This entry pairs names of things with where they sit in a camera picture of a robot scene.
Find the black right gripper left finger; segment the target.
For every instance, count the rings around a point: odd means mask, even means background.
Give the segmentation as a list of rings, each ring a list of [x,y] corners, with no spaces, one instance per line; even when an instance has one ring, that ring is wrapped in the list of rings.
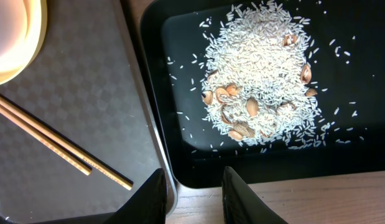
[[[166,206],[165,172],[158,168],[104,224],[165,224]]]

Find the wooden chopstick with pattern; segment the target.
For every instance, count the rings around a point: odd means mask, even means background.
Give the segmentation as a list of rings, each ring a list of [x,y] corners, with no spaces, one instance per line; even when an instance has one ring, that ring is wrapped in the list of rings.
[[[118,175],[117,173],[115,173],[114,171],[106,167],[101,162],[97,161],[93,157],[89,156],[87,153],[83,152],[74,144],[70,143],[63,137],[54,133],[46,125],[37,121],[35,118],[29,116],[27,113],[23,112],[21,109],[16,107],[14,104],[12,104],[10,101],[6,100],[2,96],[0,96],[0,105],[3,106],[8,111],[10,111],[12,114],[19,117],[21,120],[25,121],[27,124],[31,125],[33,128],[35,128],[44,136],[49,138],[52,142],[54,142],[57,146],[59,146],[63,150],[70,153],[75,159],[82,162],[84,165],[90,167],[91,169],[95,168],[105,176],[109,177],[119,185],[123,186],[125,189],[128,189],[128,190],[132,189],[131,181],[126,180],[124,177],[121,177],[120,175]]]

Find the yellow plate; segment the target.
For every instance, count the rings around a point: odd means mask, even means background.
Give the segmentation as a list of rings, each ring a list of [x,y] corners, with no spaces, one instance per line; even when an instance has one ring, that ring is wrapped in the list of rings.
[[[23,0],[27,12],[24,42],[8,57],[0,58],[0,85],[21,73],[37,56],[47,30],[46,0]]]

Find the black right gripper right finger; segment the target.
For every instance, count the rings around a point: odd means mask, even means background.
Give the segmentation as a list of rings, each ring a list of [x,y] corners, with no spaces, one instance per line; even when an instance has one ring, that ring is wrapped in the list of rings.
[[[222,201],[226,224],[287,224],[230,166],[223,173]]]

